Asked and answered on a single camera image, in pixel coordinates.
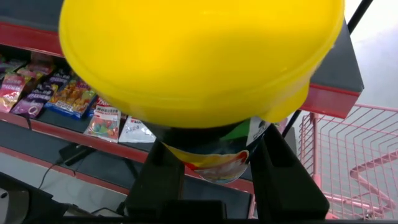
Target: red shelf edge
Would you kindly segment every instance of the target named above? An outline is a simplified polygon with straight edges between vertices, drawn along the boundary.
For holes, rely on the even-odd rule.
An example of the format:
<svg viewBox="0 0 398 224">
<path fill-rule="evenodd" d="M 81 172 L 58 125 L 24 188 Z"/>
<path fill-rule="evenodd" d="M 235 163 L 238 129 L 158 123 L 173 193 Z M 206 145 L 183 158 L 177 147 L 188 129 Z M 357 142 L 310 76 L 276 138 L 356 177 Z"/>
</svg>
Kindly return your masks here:
<svg viewBox="0 0 398 224">
<path fill-rule="evenodd" d="M 0 22 L 0 44 L 63 57 L 58 33 Z"/>
<path fill-rule="evenodd" d="M 7 118 L 7 122 L 15 125 L 19 125 L 20 119 L 22 118 L 26 124 L 25 118 L 10 114 L 10 113 L 0 113 L 0 120 L 5 121 L 4 118 Z M 32 130 L 38 133 L 46 134 L 49 136 L 53 136 L 56 138 L 64 139 L 66 141 L 75 142 L 77 144 L 81 144 L 84 146 L 89 146 L 99 151 L 107 152 L 116 156 L 125 157 L 137 162 L 145 163 L 147 159 L 148 153 L 141 151 L 139 149 L 135 149 L 133 147 L 122 146 L 120 144 L 108 142 L 102 139 L 94 138 L 91 136 L 87 136 L 81 133 L 77 133 L 75 131 L 67 130 L 65 128 L 60 128 L 51 124 L 46 124 L 41 121 L 31 120 Z M 205 181 L 202 177 L 200 177 L 194 171 L 185 168 L 185 175 L 194 177 L 200 180 Z M 229 184 L 223 184 L 221 186 L 229 187 L 231 189 L 240 190 L 243 192 L 248 192 L 250 194 L 254 193 L 253 184 L 251 181 L 238 179 Z"/>
<path fill-rule="evenodd" d="M 0 152 L 7 154 L 9 156 L 12 156 L 12 157 L 21 159 L 23 161 L 31 162 L 31 163 L 34 163 L 34 164 L 37 164 L 37 165 L 40 165 L 40 166 L 46 167 L 46 168 L 49 168 L 52 165 L 51 163 L 43 161 L 41 159 L 34 158 L 32 156 L 28 156 L 26 154 L 23 154 L 23 153 L 20 153 L 20 152 L 17 152 L 17 151 L 14 151 L 12 149 L 8 149 L 5 147 L 1 147 L 1 146 L 0 146 Z M 118 185 L 111 184 L 109 182 L 106 182 L 106 181 L 103 181 L 103 180 L 100 180 L 100 179 L 97 179 L 94 177 L 90 177 L 90 176 L 88 176 L 86 174 L 82 174 L 80 172 L 75 172 L 75 174 L 76 174 L 75 175 L 72 170 L 61 167 L 61 166 L 53 166 L 52 169 L 56 170 L 58 172 L 61 172 L 63 174 L 69 175 L 71 177 L 75 177 L 75 178 L 85 181 L 87 183 L 95 184 L 97 186 L 104 187 L 106 189 L 110 189 L 110 190 L 113 190 L 113 191 L 121 193 L 121 194 L 127 195 L 129 193 L 129 189 L 125 189 L 124 187 L 120 187 Z"/>
<path fill-rule="evenodd" d="M 0 34 L 0 44 L 63 57 L 56 32 L 0 22 Z M 311 83 L 308 97 L 300 109 L 345 118 L 359 94 Z"/>
</svg>

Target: white package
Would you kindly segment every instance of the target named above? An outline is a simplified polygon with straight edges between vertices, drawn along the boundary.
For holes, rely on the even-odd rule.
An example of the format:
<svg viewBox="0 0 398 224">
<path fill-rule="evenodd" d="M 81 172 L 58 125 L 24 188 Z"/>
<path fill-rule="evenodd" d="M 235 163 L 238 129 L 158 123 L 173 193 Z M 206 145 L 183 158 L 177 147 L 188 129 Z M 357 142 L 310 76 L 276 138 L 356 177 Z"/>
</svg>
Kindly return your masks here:
<svg viewBox="0 0 398 224">
<path fill-rule="evenodd" d="M 119 142 L 131 143 L 152 143 L 156 137 L 152 132 L 138 119 L 129 116 L 123 127 Z"/>
</svg>

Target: snack package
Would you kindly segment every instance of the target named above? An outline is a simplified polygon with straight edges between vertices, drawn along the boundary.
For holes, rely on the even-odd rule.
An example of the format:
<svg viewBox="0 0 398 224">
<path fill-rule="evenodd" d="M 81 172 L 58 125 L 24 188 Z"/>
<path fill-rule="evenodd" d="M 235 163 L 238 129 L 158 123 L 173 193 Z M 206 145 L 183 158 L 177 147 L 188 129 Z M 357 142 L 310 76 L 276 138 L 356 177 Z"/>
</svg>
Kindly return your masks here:
<svg viewBox="0 0 398 224">
<path fill-rule="evenodd" d="M 54 90 L 50 85 L 39 84 L 32 93 L 29 93 L 11 110 L 11 113 L 22 114 L 35 118 L 39 115 L 44 104 L 51 98 Z"/>
<path fill-rule="evenodd" d="M 0 88 L 0 111 L 10 112 L 17 103 L 24 88 L 32 81 L 32 77 L 25 77 L 16 73 L 7 73 Z"/>
<path fill-rule="evenodd" d="M 50 65 L 30 63 L 23 68 L 18 69 L 20 75 L 30 76 L 36 80 L 36 83 L 43 77 L 51 73 L 53 70 Z"/>
<path fill-rule="evenodd" d="M 0 79 L 4 78 L 7 72 L 13 72 L 15 69 L 23 66 L 26 62 L 17 59 L 6 60 L 0 55 Z"/>
<path fill-rule="evenodd" d="M 95 92 L 83 80 L 73 77 L 53 95 L 45 107 L 80 119 L 94 102 L 95 96 Z"/>
<path fill-rule="evenodd" d="M 60 88 L 63 88 L 70 81 L 71 77 L 72 76 L 64 69 L 60 69 L 49 78 L 46 84 L 50 85 L 52 90 L 56 93 Z"/>
<path fill-rule="evenodd" d="M 118 142 L 121 112 L 102 99 L 97 102 L 94 116 L 84 134 Z"/>
<path fill-rule="evenodd" d="M 119 142 L 131 143 L 152 143 L 155 142 L 156 137 L 152 132 L 138 119 L 129 116 L 124 124 Z"/>
<path fill-rule="evenodd" d="M 88 111 L 88 116 L 92 117 L 94 116 L 94 111 L 95 108 L 97 107 L 97 104 L 99 101 L 103 101 L 103 99 L 101 99 L 100 97 L 97 97 L 97 99 L 95 100 L 95 102 L 92 104 L 92 106 L 90 107 L 90 110 Z"/>
</svg>

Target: yellow lid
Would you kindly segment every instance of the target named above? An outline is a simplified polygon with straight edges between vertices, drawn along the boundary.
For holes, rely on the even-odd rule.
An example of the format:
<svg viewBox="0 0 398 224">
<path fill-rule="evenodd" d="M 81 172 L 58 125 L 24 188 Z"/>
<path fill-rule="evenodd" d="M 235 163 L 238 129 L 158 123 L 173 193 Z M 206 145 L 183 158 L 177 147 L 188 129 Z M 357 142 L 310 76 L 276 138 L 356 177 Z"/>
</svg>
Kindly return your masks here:
<svg viewBox="0 0 398 224">
<path fill-rule="evenodd" d="M 343 23 L 344 0 L 65 0 L 72 68 L 151 123 L 207 128 L 283 119 Z"/>
</svg>

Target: shopping cart basket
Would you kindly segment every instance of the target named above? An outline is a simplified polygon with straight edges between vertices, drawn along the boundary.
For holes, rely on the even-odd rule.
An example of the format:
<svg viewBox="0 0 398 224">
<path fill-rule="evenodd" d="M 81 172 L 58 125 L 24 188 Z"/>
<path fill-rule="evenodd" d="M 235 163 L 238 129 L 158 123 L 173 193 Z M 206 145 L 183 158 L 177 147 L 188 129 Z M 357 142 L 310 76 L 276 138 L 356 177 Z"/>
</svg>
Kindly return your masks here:
<svg viewBox="0 0 398 224">
<path fill-rule="evenodd" d="M 398 218 L 398 110 L 355 105 L 346 119 L 310 113 L 298 158 L 330 202 L 326 218 Z"/>
</svg>

